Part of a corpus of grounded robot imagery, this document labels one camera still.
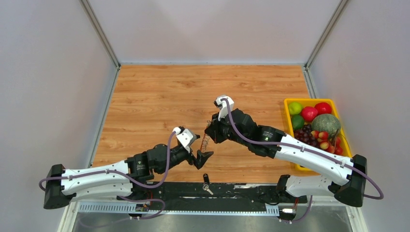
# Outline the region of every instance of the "bunch of grapes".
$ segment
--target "bunch of grapes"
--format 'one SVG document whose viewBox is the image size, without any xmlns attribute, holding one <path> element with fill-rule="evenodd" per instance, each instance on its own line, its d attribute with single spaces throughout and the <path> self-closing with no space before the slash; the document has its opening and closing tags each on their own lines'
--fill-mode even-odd
<svg viewBox="0 0 410 232">
<path fill-rule="evenodd" d="M 294 130 L 293 134 L 294 134 L 295 139 L 305 144 L 309 144 L 314 147 L 319 147 L 318 141 L 316 140 L 315 136 L 311 134 L 311 132 L 312 132 L 312 125 L 306 124 L 301 129 Z"/>
</svg>

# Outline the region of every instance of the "wooden table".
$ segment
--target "wooden table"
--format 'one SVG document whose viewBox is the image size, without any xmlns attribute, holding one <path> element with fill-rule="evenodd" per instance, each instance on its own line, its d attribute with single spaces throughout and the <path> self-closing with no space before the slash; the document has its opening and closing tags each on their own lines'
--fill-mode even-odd
<svg viewBox="0 0 410 232">
<path fill-rule="evenodd" d="M 309 97 L 300 66 L 122 66 L 93 166 L 166 144 L 176 126 L 202 136 L 207 121 L 219 111 L 213 102 L 222 94 L 257 124 L 285 131 L 283 100 Z M 201 139 L 192 146 L 195 153 L 200 145 Z M 211 182 L 276 183 L 282 174 L 315 174 L 297 171 L 287 161 L 258 157 L 231 141 L 210 142 L 207 150 L 215 154 L 202 169 L 183 162 L 170 170 L 167 181 L 202 182 L 208 173 Z M 161 178 L 156 174 L 154 180 Z"/>
</svg>

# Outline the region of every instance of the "red fruit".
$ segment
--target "red fruit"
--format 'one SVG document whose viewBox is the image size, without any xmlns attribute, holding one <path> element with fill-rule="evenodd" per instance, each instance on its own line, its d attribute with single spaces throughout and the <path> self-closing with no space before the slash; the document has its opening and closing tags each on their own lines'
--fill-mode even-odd
<svg viewBox="0 0 410 232">
<path fill-rule="evenodd" d="M 319 146 L 320 146 L 320 148 L 321 148 L 322 150 L 326 150 L 326 149 L 328 149 L 328 148 L 330 147 L 330 143 L 329 143 L 328 141 L 322 141 L 322 142 L 319 144 Z"/>
<path fill-rule="evenodd" d="M 332 107 L 325 102 L 316 104 L 315 109 L 318 110 L 318 115 L 330 114 L 332 112 Z"/>
<path fill-rule="evenodd" d="M 333 154 L 335 152 L 335 147 L 330 145 L 325 151 Z"/>
<path fill-rule="evenodd" d="M 339 146 L 342 140 L 339 137 L 336 137 L 336 146 Z"/>
<path fill-rule="evenodd" d="M 319 131 L 317 130 L 312 130 L 311 134 L 313 134 L 313 136 L 315 136 L 315 139 L 319 138 Z"/>
<path fill-rule="evenodd" d="M 313 119 L 315 119 L 317 115 L 318 110 L 311 106 L 306 106 L 305 108 L 303 108 L 302 112 L 300 112 L 300 116 L 302 116 L 306 122 L 313 121 Z"/>
<path fill-rule="evenodd" d="M 336 150 L 335 150 L 335 154 L 341 156 L 343 154 L 343 149 L 341 147 L 337 146 Z"/>
<path fill-rule="evenodd" d="M 323 140 L 326 140 L 327 138 L 329 138 L 329 133 L 327 133 L 325 131 L 322 131 L 322 132 L 319 133 L 319 138 L 323 139 Z"/>
</svg>

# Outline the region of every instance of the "gray floor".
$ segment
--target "gray floor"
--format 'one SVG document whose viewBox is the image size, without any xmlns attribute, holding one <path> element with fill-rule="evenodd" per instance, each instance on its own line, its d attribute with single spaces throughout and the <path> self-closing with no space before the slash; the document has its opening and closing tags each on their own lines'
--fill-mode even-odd
<svg viewBox="0 0 410 232">
<path fill-rule="evenodd" d="M 298 207 L 298 216 L 306 207 Z M 124 214 L 81 213 L 77 215 L 74 232 L 351 232 L 346 208 L 343 206 L 314 206 L 307 218 L 292 225 L 278 222 L 273 217 L 263 216 L 198 216 L 198 215 L 162 215 L 148 220 L 126 220 L 103 228 L 85 228 L 88 226 L 110 224 L 127 218 Z"/>
</svg>

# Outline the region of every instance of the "lime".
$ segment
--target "lime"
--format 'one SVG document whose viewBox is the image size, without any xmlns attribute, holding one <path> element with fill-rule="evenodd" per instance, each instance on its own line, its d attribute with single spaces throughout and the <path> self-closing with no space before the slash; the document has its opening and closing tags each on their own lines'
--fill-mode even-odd
<svg viewBox="0 0 410 232">
<path fill-rule="evenodd" d="M 298 102 L 292 102 L 288 105 L 288 108 L 289 108 L 289 114 L 290 115 L 297 115 L 302 111 L 303 106 L 302 106 L 302 104 L 300 104 Z"/>
<path fill-rule="evenodd" d="M 301 129 L 303 125 L 305 124 L 305 120 L 300 115 L 294 115 L 291 119 L 291 122 L 292 122 L 292 128 L 294 130 Z"/>
</svg>

